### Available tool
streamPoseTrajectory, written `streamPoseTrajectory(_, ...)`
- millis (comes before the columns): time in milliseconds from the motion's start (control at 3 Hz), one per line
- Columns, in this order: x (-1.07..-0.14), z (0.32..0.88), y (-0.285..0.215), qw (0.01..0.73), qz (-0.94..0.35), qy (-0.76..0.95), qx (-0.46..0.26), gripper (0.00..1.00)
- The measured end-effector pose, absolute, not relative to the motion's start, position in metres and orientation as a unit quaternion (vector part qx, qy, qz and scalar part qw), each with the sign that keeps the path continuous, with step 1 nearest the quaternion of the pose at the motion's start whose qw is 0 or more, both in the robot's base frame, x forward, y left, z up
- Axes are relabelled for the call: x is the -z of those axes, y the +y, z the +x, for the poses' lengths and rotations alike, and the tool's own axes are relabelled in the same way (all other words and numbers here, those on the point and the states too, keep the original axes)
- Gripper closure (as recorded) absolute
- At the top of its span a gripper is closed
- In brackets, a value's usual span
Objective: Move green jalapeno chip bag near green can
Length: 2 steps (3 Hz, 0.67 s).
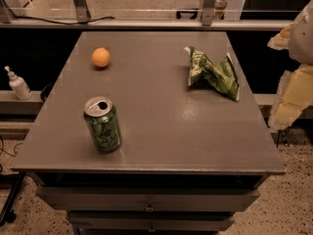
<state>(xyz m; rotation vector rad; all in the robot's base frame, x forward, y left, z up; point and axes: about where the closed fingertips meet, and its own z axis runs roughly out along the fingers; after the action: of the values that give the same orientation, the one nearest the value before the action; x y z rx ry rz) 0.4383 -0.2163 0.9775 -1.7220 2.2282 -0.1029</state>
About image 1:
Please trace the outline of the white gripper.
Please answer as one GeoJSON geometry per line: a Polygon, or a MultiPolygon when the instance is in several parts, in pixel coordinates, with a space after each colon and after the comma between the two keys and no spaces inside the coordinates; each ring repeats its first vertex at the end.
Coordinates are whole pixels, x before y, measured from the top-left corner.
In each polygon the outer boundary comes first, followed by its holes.
{"type": "Polygon", "coordinates": [[[267,46],[288,50],[290,57],[302,65],[295,71],[285,70],[280,78],[268,125],[272,130],[284,130],[313,103],[313,0],[267,46]]]}

